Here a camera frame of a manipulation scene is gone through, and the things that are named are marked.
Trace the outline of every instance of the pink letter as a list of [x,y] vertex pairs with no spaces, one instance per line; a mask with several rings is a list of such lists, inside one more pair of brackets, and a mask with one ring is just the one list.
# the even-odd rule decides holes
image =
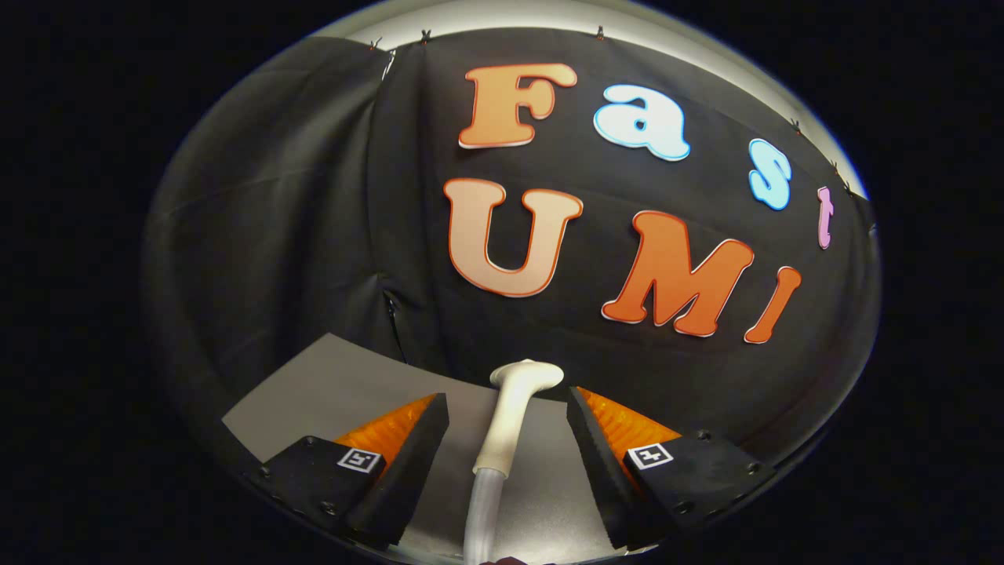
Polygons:
[[819,246],[829,247],[829,217],[833,215],[833,204],[829,201],[829,189],[825,186],[816,191],[819,199]]

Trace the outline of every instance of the foam letter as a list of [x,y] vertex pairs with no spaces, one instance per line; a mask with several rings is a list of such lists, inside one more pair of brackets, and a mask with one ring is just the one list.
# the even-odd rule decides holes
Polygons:
[[[653,155],[680,161],[690,155],[684,140],[684,112],[666,94],[633,84],[614,84],[603,91],[614,102],[596,110],[592,124],[606,140],[624,147],[648,147]],[[628,103],[637,99],[645,107]]]
[[[533,140],[533,125],[521,123],[519,106],[530,108],[530,115],[543,119],[554,109],[554,86],[574,86],[575,71],[566,64],[512,64],[483,66],[465,76],[474,81],[474,114],[471,126],[460,131],[460,147],[515,147]],[[523,77],[540,77],[527,88],[519,87]]]
[[829,189],[825,186],[816,191],[819,199],[819,246],[829,247],[829,217],[833,215],[833,204],[829,201]]
[[691,269],[690,239],[683,221],[647,210],[635,216],[634,224],[642,235],[635,265],[620,296],[603,305],[603,317],[626,324],[642,322],[648,316],[645,299],[655,287],[656,326],[666,324],[693,302],[673,328],[701,338],[713,335],[739,275],[753,263],[753,250],[741,241],[726,239]]
[[757,320],[756,326],[753,326],[746,332],[746,336],[743,338],[746,343],[767,343],[767,340],[770,339],[771,334],[774,332],[774,324],[777,324],[777,319],[784,312],[784,307],[788,306],[788,299],[791,298],[791,294],[801,284],[802,275],[797,270],[790,266],[782,266],[778,269],[777,287],[774,289],[774,296],[770,298],[770,302],[767,303],[767,309],[760,315],[760,320]]
[[488,257],[492,208],[505,202],[501,185],[479,179],[453,179],[443,186],[450,199],[450,259],[479,289],[524,298],[547,288],[558,263],[568,220],[582,215],[582,201],[556,190],[528,190],[523,206],[533,212],[530,244],[523,266],[502,268]]
[[788,205],[791,192],[791,164],[783,153],[769,143],[756,138],[750,142],[750,159],[756,170],[750,171],[753,196],[775,210]]

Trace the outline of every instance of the orange letter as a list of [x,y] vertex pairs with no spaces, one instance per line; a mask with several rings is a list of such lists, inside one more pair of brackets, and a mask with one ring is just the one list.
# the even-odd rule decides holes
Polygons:
[[530,108],[530,115],[543,119],[554,109],[554,86],[547,80],[534,80],[520,88],[522,77],[541,77],[562,86],[574,86],[578,77],[567,64],[512,64],[483,66],[467,73],[474,80],[474,115],[471,126],[460,132],[460,147],[515,147],[533,140],[533,125],[520,123],[519,106]]
[[802,275],[797,270],[790,266],[782,266],[777,270],[777,288],[774,289],[774,296],[770,298],[767,310],[763,311],[756,326],[746,332],[746,337],[743,338],[746,343],[767,343],[774,332],[774,324],[777,324],[784,307],[788,306],[788,299],[801,284]]
[[628,324],[645,320],[648,313],[643,305],[655,287],[656,326],[669,322],[693,301],[673,328],[700,338],[714,334],[739,275],[753,264],[753,250],[741,241],[726,239],[691,270],[690,239],[683,221],[646,210],[635,215],[634,223],[642,234],[635,266],[617,300],[603,305],[603,318]]
[[582,215],[582,201],[556,190],[528,190],[523,206],[533,212],[526,261],[515,270],[488,258],[492,208],[505,202],[505,189],[478,179],[453,179],[443,186],[450,199],[450,260],[472,285],[503,297],[540,293],[551,282],[568,220]]

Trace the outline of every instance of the letter s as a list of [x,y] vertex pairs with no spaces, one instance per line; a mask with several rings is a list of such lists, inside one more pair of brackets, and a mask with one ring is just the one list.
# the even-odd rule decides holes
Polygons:
[[750,159],[756,170],[750,171],[753,197],[775,210],[788,205],[791,189],[791,164],[783,153],[764,139],[750,142]]

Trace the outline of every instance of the blue letter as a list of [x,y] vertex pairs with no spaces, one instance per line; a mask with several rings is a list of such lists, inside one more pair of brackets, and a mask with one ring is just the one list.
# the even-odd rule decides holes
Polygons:
[[769,143],[757,138],[750,142],[750,159],[755,171],[750,171],[750,188],[753,196],[775,210],[788,205],[788,181],[791,164],[783,153]]
[[[684,140],[684,112],[677,102],[652,88],[614,84],[603,91],[614,102],[596,110],[592,124],[600,135],[624,147],[648,147],[653,155],[680,161],[690,155]],[[628,103],[641,98],[645,107]]]

